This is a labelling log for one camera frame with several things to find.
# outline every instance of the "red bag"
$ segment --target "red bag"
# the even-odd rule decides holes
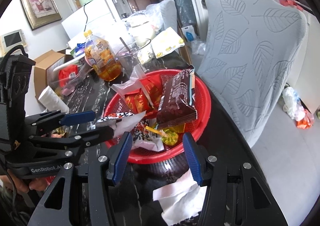
[[[78,66],[77,65],[69,65],[62,70],[59,71],[59,84],[60,87],[64,87],[69,79],[73,79],[78,74]]]
[[[315,122],[313,115],[308,110],[305,109],[304,112],[306,113],[306,115],[303,119],[297,121],[297,128],[306,129],[311,127]]]

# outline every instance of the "gray leaf-patterned cover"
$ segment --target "gray leaf-patterned cover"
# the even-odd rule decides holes
[[[206,0],[209,32],[198,74],[252,147],[306,34],[302,12],[274,0]]]

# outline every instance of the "toilet paper roll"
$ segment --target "toilet paper roll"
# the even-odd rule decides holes
[[[39,101],[44,105],[49,111],[61,110],[61,112],[69,112],[68,106],[58,97],[58,95],[47,86],[39,96]]]

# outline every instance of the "black marble table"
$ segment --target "black marble table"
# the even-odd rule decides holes
[[[188,64],[175,52],[158,59],[159,69],[181,70],[187,66]],[[121,74],[112,82],[105,82],[91,72],[87,79],[65,99],[65,102],[71,113],[93,110],[97,113],[96,119],[99,119],[109,100],[115,95],[110,88],[111,85],[123,83],[127,79]],[[211,96],[211,114],[208,125],[198,141],[199,144],[204,145],[209,154],[223,160],[230,174],[237,173],[242,163],[250,162],[263,177],[256,159],[237,127],[212,93]],[[87,131],[90,125],[80,124],[70,127],[69,133],[74,135]],[[92,162],[100,156],[100,151],[104,148],[106,149],[104,143],[87,148],[80,159],[80,164]],[[128,163],[119,185],[109,187],[117,225],[166,225],[161,217],[162,209],[159,202],[154,202],[152,199],[153,190],[175,182],[187,170],[188,164],[183,153],[171,160],[152,165]],[[82,206],[83,225],[90,225],[85,184],[83,185]],[[185,220],[179,225],[196,225],[198,219],[199,216]]]

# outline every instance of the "human hand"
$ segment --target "human hand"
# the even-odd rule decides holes
[[[44,191],[48,184],[45,178],[35,178],[33,179],[29,185],[26,185],[21,179],[17,178],[10,170],[8,170],[17,191],[27,193],[29,190],[37,190],[37,191]],[[3,182],[4,186],[12,190],[12,185],[9,181],[9,178],[6,175],[1,175],[0,180]]]

